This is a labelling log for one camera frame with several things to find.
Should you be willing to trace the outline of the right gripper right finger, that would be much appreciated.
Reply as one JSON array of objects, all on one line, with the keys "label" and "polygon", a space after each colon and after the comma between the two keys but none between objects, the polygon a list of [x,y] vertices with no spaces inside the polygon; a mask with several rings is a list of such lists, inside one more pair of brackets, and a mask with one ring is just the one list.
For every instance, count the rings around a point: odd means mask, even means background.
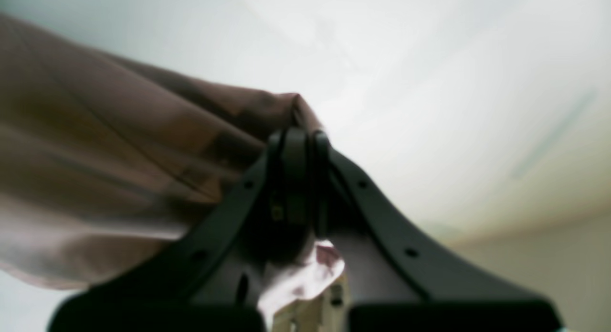
[{"label": "right gripper right finger", "polygon": [[477,267],[408,221],[364,171],[314,135],[318,236],[346,264],[345,332],[558,332],[543,295]]}]

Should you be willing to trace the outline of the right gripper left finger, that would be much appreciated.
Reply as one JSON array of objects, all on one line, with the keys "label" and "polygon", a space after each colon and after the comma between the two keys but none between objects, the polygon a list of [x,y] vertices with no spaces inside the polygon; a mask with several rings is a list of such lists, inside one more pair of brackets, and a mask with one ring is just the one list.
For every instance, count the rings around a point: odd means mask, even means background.
[{"label": "right gripper left finger", "polygon": [[308,133],[276,132],[229,195],[181,240],[61,305],[51,332],[264,332],[271,262],[311,245]]}]

